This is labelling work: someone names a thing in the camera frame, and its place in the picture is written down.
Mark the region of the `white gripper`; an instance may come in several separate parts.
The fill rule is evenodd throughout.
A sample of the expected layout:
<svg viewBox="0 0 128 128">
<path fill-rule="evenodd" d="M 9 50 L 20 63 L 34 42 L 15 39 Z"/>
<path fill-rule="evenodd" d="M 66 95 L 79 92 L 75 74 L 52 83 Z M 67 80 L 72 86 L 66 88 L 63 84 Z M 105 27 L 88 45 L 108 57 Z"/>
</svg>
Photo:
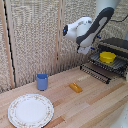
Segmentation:
<svg viewBox="0 0 128 128">
<path fill-rule="evenodd" d="M 93 51 L 96 51 L 96 49 L 93 48 L 93 47 L 91 47 L 91 46 L 88 46 L 88 47 L 80 47 L 79 46 L 77 48 L 77 53 L 86 55 L 86 54 L 88 54 L 88 52 L 89 52 L 90 49 L 93 50 Z"/>
</svg>

